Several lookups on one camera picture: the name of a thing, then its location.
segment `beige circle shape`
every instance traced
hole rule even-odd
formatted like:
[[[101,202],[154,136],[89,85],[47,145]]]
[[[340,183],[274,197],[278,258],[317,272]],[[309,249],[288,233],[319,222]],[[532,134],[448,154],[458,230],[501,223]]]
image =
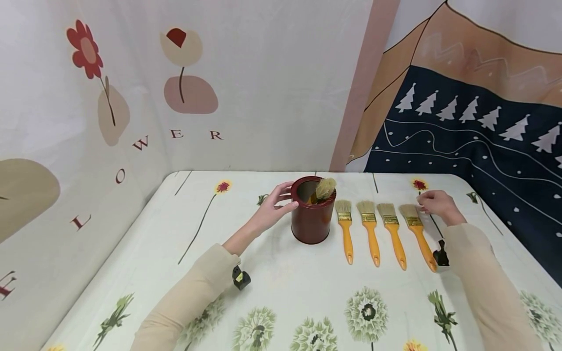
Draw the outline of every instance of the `beige circle shape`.
[[[203,43],[196,31],[188,30],[185,32],[185,39],[182,47],[172,42],[166,34],[160,33],[160,45],[164,55],[173,64],[186,67],[199,61],[203,54]]]
[[[119,142],[119,137],[129,125],[131,115],[129,106],[123,96],[112,85],[109,85],[108,89],[111,108],[107,103],[105,90],[102,90],[98,98],[98,123],[106,144],[115,146]]]
[[[57,178],[40,163],[0,161],[0,243],[45,212],[60,194]]]

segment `white wavy line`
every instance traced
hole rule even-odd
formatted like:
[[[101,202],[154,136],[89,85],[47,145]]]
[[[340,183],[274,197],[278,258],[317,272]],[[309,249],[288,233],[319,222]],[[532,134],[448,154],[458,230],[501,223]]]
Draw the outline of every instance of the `white wavy line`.
[[[543,165],[542,163],[540,163],[538,160],[534,159],[531,155],[528,155],[528,154],[526,154],[526,153],[524,153],[524,152],[521,152],[521,151],[519,151],[519,150],[514,150],[514,149],[511,149],[511,148],[505,147],[505,146],[503,146],[503,145],[495,144],[495,143],[491,142],[490,139],[488,139],[487,136],[485,136],[484,134],[480,133],[480,132],[477,131],[477,130],[473,130],[473,129],[458,129],[458,130],[457,130],[457,129],[448,129],[448,128],[442,127],[442,126],[440,126],[440,125],[433,124],[433,123],[428,123],[428,122],[415,122],[415,121],[414,121],[414,122],[403,122],[403,121],[391,120],[391,119],[388,119],[388,118],[387,118],[384,122],[386,123],[387,121],[389,121],[389,122],[394,122],[394,123],[402,123],[402,124],[414,124],[414,123],[428,124],[428,125],[430,125],[430,126],[435,126],[435,127],[441,128],[441,129],[443,129],[443,130],[447,130],[447,131],[471,131],[471,132],[473,132],[473,133],[477,133],[477,134],[479,134],[481,137],[483,137],[484,139],[486,139],[490,144],[494,145],[495,147],[499,147],[499,148],[502,148],[502,149],[506,149],[506,150],[513,151],[513,152],[515,152],[515,153],[519,153],[519,154],[521,154],[521,155],[527,156],[528,158],[530,158],[531,160],[533,160],[536,164],[538,164],[539,166],[541,166],[542,168],[544,168],[547,172],[551,173],[552,175],[554,175],[554,176],[557,177],[558,179],[562,180],[562,176],[560,176],[560,175],[554,173],[553,171],[551,171],[550,169],[548,169],[545,165]],[[393,146],[393,147],[399,146],[399,145],[405,143],[405,142],[408,141],[408,140],[409,140],[409,138],[406,139],[406,140],[404,140],[404,141],[403,141],[402,143],[400,143],[400,144],[396,144],[396,145],[392,145],[392,144],[391,144],[391,146]],[[444,153],[444,154],[450,154],[450,153],[453,153],[453,152],[457,152],[457,151],[460,150],[463,146],[461,146],[460,148],[458,148],[457,150],[454,150],[454,151],[452,151],[452,152],[441,152],[441,151],[437,151],[437,150],[435,150],[435,147],[433,147],[433,150],[436,151],[436,152]]]
[[[435,151],[435,152],[442,153],[442,154],[451,154],[451,153],[453,153],[453,152],[455,152],[455,151],[458,151],[458,150],[460,150],[461,148],[467,146],[468,144],[472,144],[472,143],[483,143],[483,144],[486,146],[486,148],[488,149],[488,152],[490,153],[490,157],[491,157],[492,163],[493,163],[494,166],[496,166],[496,169],[498,170],[499,173],[505,175],[506,177],[513,178],[513,179],[519,179],[519,180],[542,180],[542,181],[545,181],[545,182],[548,182],[548,183],[552,183],[552,184],[558,186],[560,189],[562,189],[562,185],[560,185],[560,184],[558,184],[558,183],[556,183],[556,182],[554,182],[554,181],[552,181],[552,180],[549,180],[549,179],[543,179],[543,178],[521,178],[521,177],[516,177],[516,176],[512,176],[512,175],[509,175],[509,174],[504,173],[502,170],[500,170],[499,166],[497,165],[496,161],[494,160],[494,157],[493,157],[493,155],[492,155],[492,150],[491,150],[490,147],[486,144],[486,142],[484,142],[483,140],[473,140],[473,141],[471,141],[471,142],[468,142],[468,143],[462,145],[461,147],[459,147],[457,150],[455,150],[455,151],[453,151],[453,152],[441,152],[441,151],[435,149],[435,139],[436,139],[436,138],[435,138],[435,135],[433,134],[433,132],[430,131],[430,130],[428,130],[428,129],[423,129],[423,130],[419,130],[419,131],[413,133],[412,136],[409,137],[408,139],[406,139],[404,142],[410,140],[414,135],[416,135],[416,134],[418,134],[418,133],[421,133],[421,132],[423,132],[423,131],[429,132],[429,133],[431,134],[431,136],[433,137],[433,142],[431,143],[431,146],[432,146],[432,148],[433,148],[433,151]],[[391,143],[390,140],[388,139],[388,136],[387,136],[387,141],[388,141],[388,144],[390,144],[390,146],[392,146],[392,147],[397,147],[397,146],[399,146],[399,145],[401,145],[401,144],[404,143],[404,142],[402,142],[402,143],[397,144],[397,145],[392,145],[392,143]]]
[[[441,44],[442,44],[443,38],[442,38],[441,33],[433,33],[432,35],[425,38],[424,39],[424,45],[427,45],[426,42],[430,42],[431,40],[433,40],[433,38],[437,38],[436,41],[438,41],[438,46],[439,46],[439,51],[440,51],[440,52],[437,52],[438,48],[437,47],[434,48],[433,51],[434,51],[435,58],[441,58],[441,57],[445,56],[447,54],[447,52],[452,51],[452,49],[455,46],[460,46],[460,49],[462,51],[462,56],[465,57],[465,50],[464,50],[464,46],[463,46],[462,42],[457,42],[457,43],[451,45],[450,47],[442,50]],[[518,73],[518,74],[515,74],[515,75],[511,75],[509,73],[509,64],[504,57],[495,57],[495,58],[491,58],[491,59],[486,60],[486,61],[482,61],[482,56],[480,55],[480,52],[478,51],[478,49],[474,48],[474,51],[476,51],[476,54],[478,55],[478,62],[479,62],[479,65],[476,67],[476,69],[480,69],[482,66],[484,66],[488,63],[491,63],[491,62],[494,62],[494,61],[500,61],[500,62],[504,63],[505,74],[506,74],[507,79],[517,78],[519,76],[523,76],[523,75],[525,75],[525,74],[527,74],[531,71],[534,71],[534,70],[540,71],[541,76],[542,76],[541,77],[542,81],[545,85],[550,85],[550,84],[555,83],[557,81],[560,81],[562,79],[562,78],[556,78],[553,81],[549,82],[546,70],[543,66],[535,66],[535,67],[532,67],[532,68],[528,69],[527,71],[524,71],[524,72],[521,72],[521,73]]]
[[[538,209],[537,207],[533,206],[532,204],[528,203],[527,201],[525,201],[523,198],[521,198],[519,195],[515,194],[513,191],[511,191],[511,189],[509,189],[507,186],[505,186],[504,184],[502,184],[502,182],[500,182],[499,180],[497,180],[496,178],[494,178],[492,175],[490,175],[488,172],[486,172],[485,170],[483,170],[482,168],[478,167],[477,165],[475,165],[472,160],[468,157],[455,157],[455,158],[451,158],[451,157],[445,157],[443,155],[432,155],[429,153],[421,153],[421,152],[398,152],[398,151],[388,151],[388,150],[381,150],[381,149],[376,149],[376,150],[371,150],[371,152],[373,151],[379,151],[379,152],[388,152],[388,153],[397,153],[397,154],[406,154],[406,155],[425,155],[425,156],[435,156],[435,157],[442,157],[442,158],[446,158],[446,159],[467,159],[474,168],[479,169],[480,171],[482,171],[484,174],[486,174],[488,177],[494,179],[496,182],[498,182],[498,184],[500,184],[501,186],[503,186],[507,191],[509,191],[511,194],[513,194],[515,197],[517,197],[519,200],[523,201],[524,203],[526,203],[527,205],[529,205],[530,207],[534,208],[537,212],[543,214],[544,216],[550,218],[551,220],[555,221],[556,223],[558,223],[559,225],[562,226],[562,222],[558,221],[557,219],[547,215],[546,213],[542,212],[540,209]]]

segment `red flower print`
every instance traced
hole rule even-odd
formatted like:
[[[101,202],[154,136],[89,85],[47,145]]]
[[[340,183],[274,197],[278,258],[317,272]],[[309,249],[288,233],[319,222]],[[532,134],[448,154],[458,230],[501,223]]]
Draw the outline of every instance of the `red flower print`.
[[[94,76],[101,78],[102,72],[100,67],[103,67],[103,62],[98,54],[98,45],[92,37],[92,32],[88,26],[80,20],[76,20],[76,30],[69,28],[66,31],[66,36],[73,47],[78,49],[72,54],[72,61],[78,68],[84,67],[86,76],[93,79]]]
[[[427,190],[427,184],[425,183],[425,181],[421,180],[421,179],[414,179],[412,181],[412,186],[417,189],[418,191],[422,191],[422,190]]]
[[[226,193],[230,189],[230,182],[228,180],[223,180],[220,182],[215,189],[217,194]]]
[[[187,33],[179,28],[172,28],[170,29],[168,34],[166,34],[166,36],[168,37],[168,39],[171,40],[172,43],[176,44],[179,48],[181,48],[183,42],[185,41],[185,37],[187,36]]]

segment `pine tree illustration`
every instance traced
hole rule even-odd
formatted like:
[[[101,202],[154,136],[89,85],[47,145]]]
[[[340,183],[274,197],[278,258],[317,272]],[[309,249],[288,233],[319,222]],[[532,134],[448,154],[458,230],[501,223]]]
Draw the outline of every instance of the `pine tree illustration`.
[[[428,96],[427,99],[425,99],[425,101],[420,104],[420,106],[416,109],[416,112],[419,112],[418,116],[421,116],[422,113],[431,113],[431,108],[433,107],[433,103],[437,99],[438,92],[439,90],[435,90],[435,93]]]
[[[439,112],[437,114],[437,117],[441,117],[440,121],[444,121],[444,120],[454,120],[455,118],[453,117],[453,115],[456,112],[456,99],[457,97],[459,97],[458,95],[455,96],[455,98],[453,99],[453,101],[451,101],[447,107],[445,107],[444,109],[441,110],[441,112]]]
[[[536,142],[531,143],[538,147],[538,152],[544,150],[548,153],[552,153],[552,146],[556,144],[556,137],[560,135],[560,124],[562,124],[562,122],[558,122],[558,125],[554,126],[548,133],[539,136]]]
[[[500,117],[500,110],[501,106],[498,106],[492,112],[482,116],[482,118],[478,120],[478,122],[482,123],[482,128],[489,128],[492,131],[496,131],[494,126],[497,124],[498,117]]]
[[[414,101],[414,87],[415,83],[412,84],[412,87],[406,93],[406,96],[400,100],[400,103],[395,107],[398,108],[400,111],[399,113],[404,112],[404,110],[411,110],[412,109],[412,101]]]
[[[504,133],[500,134],[500,136],[503,136],[504,140],[515,139],[522,142],[523,134],[525,134],[525,127],[529,124],[529,122],[527,122],[527,117],[529,116],[530,115],[525,115],[524,119],[509,127]]]
[[[459,121],[462,121],[464,123],[466,121],[475,120],[476,118],[474,117],[474,114],[476,113],[477,106],[478,97],[475,97],[474,100],[472,100],[472,102],[468,104],[466,110],[464,110],[463,112],[463,115],[459,118]]]

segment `backdrop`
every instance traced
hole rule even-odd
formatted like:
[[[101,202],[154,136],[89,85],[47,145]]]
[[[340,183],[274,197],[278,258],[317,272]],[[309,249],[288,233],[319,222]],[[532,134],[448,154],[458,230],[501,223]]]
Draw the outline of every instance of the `backdrop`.
[[[172,171],[343,169],[397,6],[5,2],[0,349],[41,347]]]
[[[462,177],[558,284],[561,11],[547,0],[403,0],[347,166]]]

